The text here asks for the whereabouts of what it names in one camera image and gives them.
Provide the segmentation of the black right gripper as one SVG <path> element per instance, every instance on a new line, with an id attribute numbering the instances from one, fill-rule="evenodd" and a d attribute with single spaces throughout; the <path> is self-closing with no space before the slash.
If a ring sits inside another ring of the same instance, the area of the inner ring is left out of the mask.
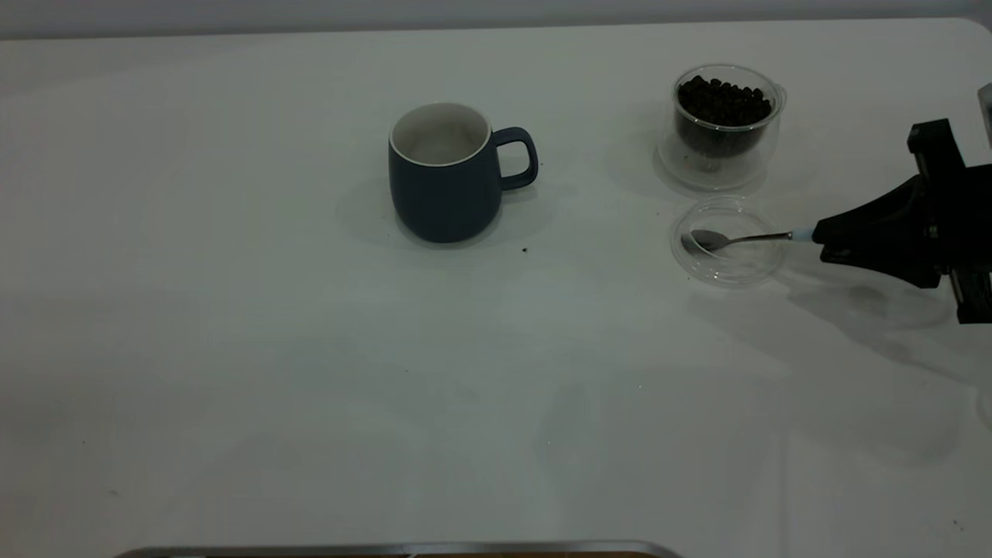
<path id="1" fill-rule="evenodd" d="M 821 261 L 869 270 L 921 289 L 952 284 L 957 321 L 991 322 L 991 166 L 967 166 L 949 120 L 914 124 L 918 173 L 890 193 L 819 220 Z"/>

